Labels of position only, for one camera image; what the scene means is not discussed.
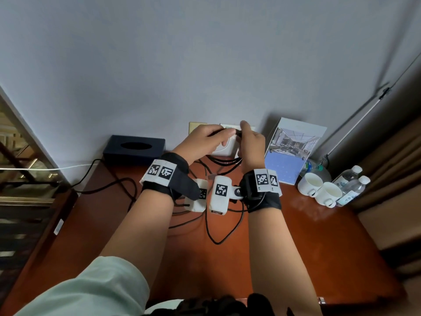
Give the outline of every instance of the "dark blue tissue box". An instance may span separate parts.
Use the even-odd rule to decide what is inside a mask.
[[[110,165],[147,165],[165,151],[165,139],[112,135],[102,152]]]

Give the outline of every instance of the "white mug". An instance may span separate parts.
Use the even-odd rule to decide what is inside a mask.
[[[316,202],[320,205],[333,208],[336,205],[336,200],[342,196],[341,189],[334,183],[325,182],[315,195]]]
[[[319,188],[323,185],[322,179],[314,173],[306,173],[298,183],[298,191],[302,195],[315,197]]]

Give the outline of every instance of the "person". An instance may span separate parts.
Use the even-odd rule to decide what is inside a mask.
[[[231,128],[210,136],[220,129],[220,125],[200,125],[173,153],[191,165],[211,154],[219,144],[225,146],[235,133]],[[264,169],[265,137],[253,132],[246,121],[241,122],[241,129],[243,173]],[[75,279],[42,293],[16,315],[143,315],[164,253],[173,205],[168,194],[144,189],[98,258]],[[253,308],[259,315],[322,315],[282,211],[264,208],[249,213],[248,229],[252,286],[259,295],[250,296],[245,309]],[[213,309],[214,315],[232,305],[233,299],[225,298],[229,304],[224,300],[215,301],[219,307]],[[167,310],[164,314],[176,313]],[[219,314],[242,313],[222,311]]]

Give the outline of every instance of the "mint green shirt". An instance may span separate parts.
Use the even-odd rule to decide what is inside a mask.
[[[42,293],[15,316],[143,315],[149,286],[119,257],[98,257],[79,276]]]

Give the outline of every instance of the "person's left hand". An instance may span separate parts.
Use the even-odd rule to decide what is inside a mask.
[[[234,128],[226,128],[213,136],[209,136],[221,128],[223,128],[221,125],[216,124],[199,125],[173,150],[173,153],[177,153],[191,165],[195,160],[211,154],[219,144],[222,143],[225,146],[228,139],[235,134]]]

